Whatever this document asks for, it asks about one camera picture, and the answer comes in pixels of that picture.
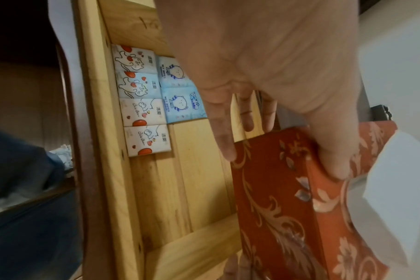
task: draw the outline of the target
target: orange floral box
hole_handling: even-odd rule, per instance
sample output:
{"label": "orange floral box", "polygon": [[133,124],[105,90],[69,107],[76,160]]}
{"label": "orange floral box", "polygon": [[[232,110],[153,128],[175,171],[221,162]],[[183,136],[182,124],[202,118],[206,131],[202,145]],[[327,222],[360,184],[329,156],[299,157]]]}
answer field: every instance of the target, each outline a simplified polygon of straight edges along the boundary
{"label": "orange floral box", "polygon": [[[368,173],[396,130],[391,121],[360,124],[350,178]],[[350,220],[349,180],[335,182],[304,128],[236,143],[232,174],[242,246],[271,280],[381,280],[388,268]]]}

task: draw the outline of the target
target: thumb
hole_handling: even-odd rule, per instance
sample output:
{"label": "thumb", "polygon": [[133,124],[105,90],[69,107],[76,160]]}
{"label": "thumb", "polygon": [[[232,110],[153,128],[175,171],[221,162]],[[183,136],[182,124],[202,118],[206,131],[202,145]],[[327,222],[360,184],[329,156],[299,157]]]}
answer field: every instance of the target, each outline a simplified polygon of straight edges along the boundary
{"label": "thumb", "polygon": [[306,119],[319,145],[318,157],[330,176],[346,179],[350,158],[359,148],[357,100],[324,104]]}

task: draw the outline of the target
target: white tissue paper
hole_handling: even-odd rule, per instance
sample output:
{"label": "white tissue paper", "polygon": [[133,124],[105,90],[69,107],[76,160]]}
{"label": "white tissue paper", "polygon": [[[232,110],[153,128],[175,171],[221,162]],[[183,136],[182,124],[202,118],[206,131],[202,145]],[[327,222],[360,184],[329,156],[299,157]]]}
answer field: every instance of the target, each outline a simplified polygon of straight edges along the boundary
{"label": "white tissue paper", "polygon": [[347,205],[376,257],[408,267],[420,238],[420,142],[397,131],[370,172],[350,182]]}

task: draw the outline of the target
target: human hand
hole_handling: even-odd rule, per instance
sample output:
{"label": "human hand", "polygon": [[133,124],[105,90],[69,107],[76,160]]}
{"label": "human hand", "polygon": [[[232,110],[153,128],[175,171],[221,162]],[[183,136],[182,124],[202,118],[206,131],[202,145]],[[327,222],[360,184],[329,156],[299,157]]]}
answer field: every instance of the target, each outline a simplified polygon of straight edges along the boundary
{"label": "human hand", "polygon": [[245,255],[230,256],[224,267],[224,275],[218,280],[262,280],[252,268],[252,264]]}
{"label": "human hand", "polygon": [[204,102],[224,157],[236,159],[232,93],[253,129],[253,89],[264,95],[262,126],[276,102],[305,117],[327,172],[349,174],[357,151],[360,91],[358,2],[343,0],[155,0],[167,40]]}

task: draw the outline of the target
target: open drawer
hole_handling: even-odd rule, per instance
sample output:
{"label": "open drawer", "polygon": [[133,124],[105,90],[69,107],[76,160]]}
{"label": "open drawer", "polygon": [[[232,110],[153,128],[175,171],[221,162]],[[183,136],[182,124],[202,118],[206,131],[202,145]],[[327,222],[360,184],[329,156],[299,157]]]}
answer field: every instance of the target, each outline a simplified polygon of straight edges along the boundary
{"label": "open drawer", "polygon": [[[79,0],[118,278],[216,279],[241,250],[230,163],[207,119],[168,125],[172,151],[129,158],[111,44],[173,56],[154,8],[126,0]],[[233,99],[235,141],[244,132]]]}

